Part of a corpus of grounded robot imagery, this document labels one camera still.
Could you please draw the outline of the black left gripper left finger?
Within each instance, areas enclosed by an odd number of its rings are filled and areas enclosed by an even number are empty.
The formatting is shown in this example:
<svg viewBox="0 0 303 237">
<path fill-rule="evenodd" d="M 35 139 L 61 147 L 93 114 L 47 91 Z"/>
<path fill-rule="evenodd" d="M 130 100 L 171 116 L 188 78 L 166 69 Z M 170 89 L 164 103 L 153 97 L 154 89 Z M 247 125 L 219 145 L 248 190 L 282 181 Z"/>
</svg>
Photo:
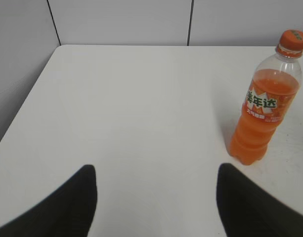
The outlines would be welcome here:
<svg viewBox="0 0 303 237">
<path fill-rule="evenodd" d="M 97 206 L 95 168 L 81 167 L 40 203 L 0 227 L 0 237 L 86 237 Z"/>
</svg>

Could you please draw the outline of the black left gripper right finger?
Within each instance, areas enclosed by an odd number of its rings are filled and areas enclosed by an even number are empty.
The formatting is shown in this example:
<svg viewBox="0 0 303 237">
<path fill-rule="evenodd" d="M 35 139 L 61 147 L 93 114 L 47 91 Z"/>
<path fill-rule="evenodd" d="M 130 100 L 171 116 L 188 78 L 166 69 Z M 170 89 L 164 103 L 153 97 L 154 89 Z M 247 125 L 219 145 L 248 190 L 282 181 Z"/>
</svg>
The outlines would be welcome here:
<svg viewBox="0 0 303 237">
<path fill-rule="evenodd" d="M 303 215 L 230 163 L 218 168 L 216 204 L 228 237 L 303 237 Z"/>
</svg>

